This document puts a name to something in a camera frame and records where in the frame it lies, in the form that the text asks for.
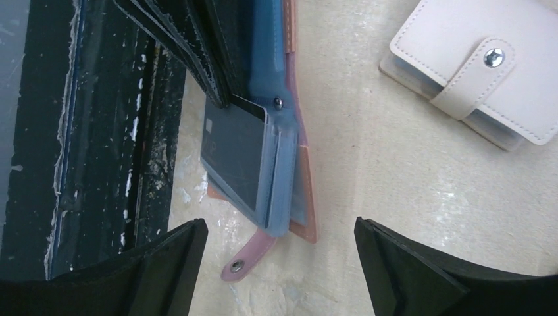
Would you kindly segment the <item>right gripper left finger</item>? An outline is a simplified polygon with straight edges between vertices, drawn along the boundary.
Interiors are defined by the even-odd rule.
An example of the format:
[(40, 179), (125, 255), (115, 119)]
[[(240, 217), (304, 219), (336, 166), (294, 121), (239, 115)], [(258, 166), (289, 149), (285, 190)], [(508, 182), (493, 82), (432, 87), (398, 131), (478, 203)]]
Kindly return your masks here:
[(2, 280), (1, 314), (188, 315), (207, 237), (205, 220), (194, 219), (52, 280)]

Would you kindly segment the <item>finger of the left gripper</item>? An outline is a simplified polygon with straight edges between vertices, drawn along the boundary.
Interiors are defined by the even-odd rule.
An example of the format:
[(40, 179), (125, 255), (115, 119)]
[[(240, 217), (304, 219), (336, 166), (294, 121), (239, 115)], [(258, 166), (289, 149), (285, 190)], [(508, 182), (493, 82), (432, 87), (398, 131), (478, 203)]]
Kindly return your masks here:
[(209, 52), (227, 95), (249, 97), (249, 35), (252, 1), (193, 1)]
[(189, 70), (213, 105), (232, 98), (231, 1), (116, 1), (124, 14)]

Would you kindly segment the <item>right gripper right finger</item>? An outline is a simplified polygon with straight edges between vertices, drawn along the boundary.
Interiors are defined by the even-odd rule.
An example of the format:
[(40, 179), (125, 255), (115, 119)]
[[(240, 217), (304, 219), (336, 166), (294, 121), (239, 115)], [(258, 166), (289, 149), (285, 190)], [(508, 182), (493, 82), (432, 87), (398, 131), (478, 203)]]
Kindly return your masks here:
[(354, 235), (375, 315), (557, 314), (557, 275), (485, 267), (362, 217)]

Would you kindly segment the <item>brown card holder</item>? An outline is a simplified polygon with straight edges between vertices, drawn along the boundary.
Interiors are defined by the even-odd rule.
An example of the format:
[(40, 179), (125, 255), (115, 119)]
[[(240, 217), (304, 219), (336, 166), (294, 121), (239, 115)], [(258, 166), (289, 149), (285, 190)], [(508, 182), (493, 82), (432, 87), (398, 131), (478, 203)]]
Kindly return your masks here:
[(249, 97), (241, 98), (267, 112), (257, 212), (250, 215), (224, 194), (208, 177), (200, 157), (207, 173), (208, 195), (228, 201), (257, 227), (223, 267), (220, 276), (225, 282), (238, 282), (246, 277), (277, 239), (288, 232), (311, 244), (318, 241), (309, 144), (296, 82), (297, 3), (252, 2), (251, 21), (246, 28)]

